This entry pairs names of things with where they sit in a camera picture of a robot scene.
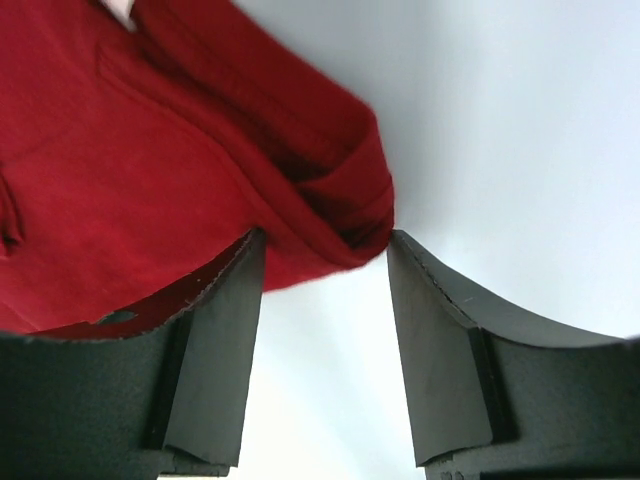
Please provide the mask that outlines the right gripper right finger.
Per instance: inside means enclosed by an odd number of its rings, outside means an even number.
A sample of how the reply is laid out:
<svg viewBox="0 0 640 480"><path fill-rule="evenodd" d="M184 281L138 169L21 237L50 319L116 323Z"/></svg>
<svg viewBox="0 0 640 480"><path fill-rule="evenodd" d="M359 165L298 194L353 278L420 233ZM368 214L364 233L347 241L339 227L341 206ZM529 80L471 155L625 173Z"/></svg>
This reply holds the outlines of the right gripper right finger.
<svg viewBox="0 0 640 480"><path fill-rule="evenodd" d="M414 458L429 479L635 479L639 342L501 298L403 231L387 250Z"/></svg>

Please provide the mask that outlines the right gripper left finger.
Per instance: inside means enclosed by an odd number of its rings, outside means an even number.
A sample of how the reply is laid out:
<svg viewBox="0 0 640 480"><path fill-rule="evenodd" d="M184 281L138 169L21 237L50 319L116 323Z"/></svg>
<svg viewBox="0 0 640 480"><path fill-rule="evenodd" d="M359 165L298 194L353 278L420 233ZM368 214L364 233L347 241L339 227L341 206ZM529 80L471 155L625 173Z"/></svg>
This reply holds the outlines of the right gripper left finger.
<svg viewBox="0 0 640 480"><path fill-rule="evenodd" d="M224 477L237 466L263 293L253 230L95 324L1 334L5 479Z"/></svg>

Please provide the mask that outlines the dark red t shirt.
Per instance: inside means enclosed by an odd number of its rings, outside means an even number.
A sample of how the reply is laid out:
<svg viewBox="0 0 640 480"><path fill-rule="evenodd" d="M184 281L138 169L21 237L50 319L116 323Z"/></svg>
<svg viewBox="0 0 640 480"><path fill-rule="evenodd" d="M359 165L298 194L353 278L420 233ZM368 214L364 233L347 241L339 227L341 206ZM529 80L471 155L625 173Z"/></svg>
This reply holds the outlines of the dark red t shirt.
<svg viewBox="0 0 640 480"><path fill-rule="evenodd" d="M267 290L360 267L394 192L374 112L229 1L1 5L1 325L91 323L248 230Z"/></svg>

